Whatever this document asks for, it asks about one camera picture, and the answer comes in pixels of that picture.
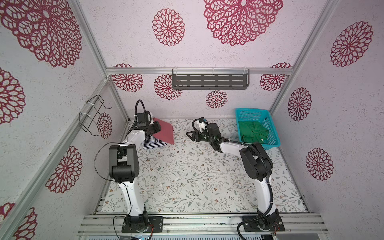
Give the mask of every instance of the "folded clothes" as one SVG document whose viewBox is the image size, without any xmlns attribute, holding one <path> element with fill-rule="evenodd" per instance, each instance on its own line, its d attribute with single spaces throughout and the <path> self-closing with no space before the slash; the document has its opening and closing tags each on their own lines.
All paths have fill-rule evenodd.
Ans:
<svg viewBox="0 0 384 240">
<path fill-rule="evenodd" d="M 165 146 L 167 144 L 168 144 L 167 142 L 163 142 L 163 141 L 155 138 L 154 136 L 148 136 L 144 140 L 144 142 L 141 143 L 141 146 L 144 149 L 150 149 L 150 148 L 155 148 L 155 147 L 162 147 L 162 146 Z"/>
<path fill-rule="evenodd" d="M 269 131 L 257 121 L 239 121 L 241 140 L 247 143 L 264 143 L 268 137 Z"/>
</svg>

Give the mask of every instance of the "black mounting plate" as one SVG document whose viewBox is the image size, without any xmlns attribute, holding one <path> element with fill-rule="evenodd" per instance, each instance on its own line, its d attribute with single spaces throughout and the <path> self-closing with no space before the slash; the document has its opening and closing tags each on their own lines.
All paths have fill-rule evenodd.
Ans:
<svg viewBox="0 0 384 240">
<path fill-rule="evenodd" d="M 148 224 L 151 223 L 154 226 L 153 232 L 162 232 L 163 231 L 163 219 L 164 217 L 148 217 Z M 149 226 L 148 229 L 144 232 L 151 233 L 152 227 Z M 130 228 L 128 225 L 123 225 L 121 229 L 122 233 L 139 233 L 135 228 Z"/>
<path fill-rule="evenodd" d="M 256 218 L 258 217 L 258 215 L 253 215 L 253 216 L 242 216 L 242 219 L 243 221 L 246 221 L 246 220 L 249 220 L 249 219 L 252 219 L 252 218 Z M 247 225 L 243 225 L 244 226 L 244 230 L 246 232 L 264 232 L 263 230 L 260 229 L 260 227 L 258 227 L 258 222 L 257 221 L 253 221 L 253 222 L 250 222 L 248 223 Z M 273 223 L 271 223 L 271 229 L 270 231 L 272 232 L 275 232 L 275 231 L 279 231 L 279 232 L 283 232 L 285 231 L 285 227 L 283 225 L 283 221 L 281 220 L 281 217 L 279 216 L 276 221 L 274 221 Z"/>
</svg>

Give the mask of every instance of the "red cloth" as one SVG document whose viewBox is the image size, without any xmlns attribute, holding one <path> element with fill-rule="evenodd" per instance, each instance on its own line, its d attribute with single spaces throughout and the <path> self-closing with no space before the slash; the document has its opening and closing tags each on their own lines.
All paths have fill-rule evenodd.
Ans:
<svg viewBox="0 0 384 240">
<path fill-rule="evenodd" d="M 158 121 L 160 126 L 161 126 L 160 132 L 155 133 L 153 136 L 155 138 L 163 141 L 163 142 L 167 142 L 169 144 L 174 145 L 175 142 L 173 141 L 173 126 L 172 126 L 172 124 L 170 124 L 168 122 L 164 122 L 158 118 L 153 118 L 153 121 L 154 122 Z"/>
</svg>

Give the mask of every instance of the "red circular wall decoration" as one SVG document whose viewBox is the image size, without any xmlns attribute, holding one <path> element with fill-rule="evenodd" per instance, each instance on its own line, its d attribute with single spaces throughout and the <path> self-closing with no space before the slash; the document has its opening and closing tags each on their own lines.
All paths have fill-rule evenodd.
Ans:
<svg viewBox="0 0 384 240">
<path fill-rule="evenodd" d="M 117 64 L 114 68 L 133 68 L 129 64 Z M 141 74 L 116 74 L 111 75 L 116 86 L 127 92 L 136 92 L 143 87 L 143 78 Z"/>
<path fill-rule="evenodd" d="M 294 90 L 288 100 L 289 116 L 295 121 L 303 120 L 310 112 L 311 103 L 311 95 L 307 89 Z"/>
<path fill-rule="evenodd" d="M 1 23 L 40 61 L 66 68 L 79 59 L 81 34 L 66 0 L 1 1 Z"/>
<path fill-rule="evenodd" d="M 102 138 L 108 138 L 112 133 L 112 120 L 108 113 L 102 113 L 97 120 L 97 130 Z"/>
<path fill-rule="evenodd" d="M 331 49 L 331 61 L 338 67 L 351 65 L 361 58 L 372 41 L 372 26 L 360 21 L 348 26 L 337 36 Z"/>
<path fill-rule="evenodd" d="M 214 90 L 205 98 L 205 103 L 211 108 L 220 108 L 227 103 L 228 96 L 225 92 Z"/>
<path fill-rule="evenodd" d="M 204 0 L 207 28 L 231 46 L 254 41 L 276 20 L 283 0 Z"/>
<path fill-rule="evenodd" d="M 0 224 L 11 211 L 14 205 L 14 203 L 7 202 L 6 204 L 0 207 Z"/>
<path fill-rule="evenodd" d="M 307 155 L 306 163 L 309 173 L 317 180 L 327 180 L 333 173 L 331 157 L 323 149 L 312 149 Z"/>
<path fill-rule="evenodd" d="M 24 106 L 25 95 L 19 81 L 0 68 L 0 125 L 18 118 Z"/>
<path fill-rule="evenodd" d="M 35 213 L 35 208 L 31 207 L 28 215 L 25 216 L 21 225 L 17 228 L 15 234 L 13 235 L 13 240 L 31 240 L 35 235 L 36 227 L 37 214 Z"/>
<path fill-rule="evenodd" d="M 183 92 L 183 90 L 172 88 L 172 76 L 169 74 L 158 76 L 155 79 L 153 88 L 157 95 L 168 100 L 178 98 Z"/>
<path fill-rule="evenodd" d="M 152 21 L 156 38 L 165 46 L 174 46 L 184 37 L 184 22 L 180 14 L 173 9 L 163 8 Z"/>
<path fill-rule="evenodd" d="M 79 179 L 82 167 L 83 160 L 79 150 L 70 146 L 67 154 L 63 156 L 45 186 L 49 191 L 55 193 L 64 193 L 70 190 Z"/>
<path fill-rule="evenodd" d="M 271 68 L 290 68 L 292 67 L 289 63 L 278 63 L 272 65 Z M 279 89 L 283 84 L 287 75 L 284 74 L 264 74 L 260 78 L 260 86 L 268 91 Z"/>
</svg>

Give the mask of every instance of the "green cloth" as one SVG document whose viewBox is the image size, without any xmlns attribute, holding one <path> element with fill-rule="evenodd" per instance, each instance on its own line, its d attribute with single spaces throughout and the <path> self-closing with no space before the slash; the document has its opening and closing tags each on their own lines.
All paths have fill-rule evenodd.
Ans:
<svg viewBox="0 0 384 240">
<path fill-rule="evenodd" d="M 247 143 L 264 143 L 268 137 L 269 131 L 259 122 L 239 121 L 241 140 Z"/>
</svg>

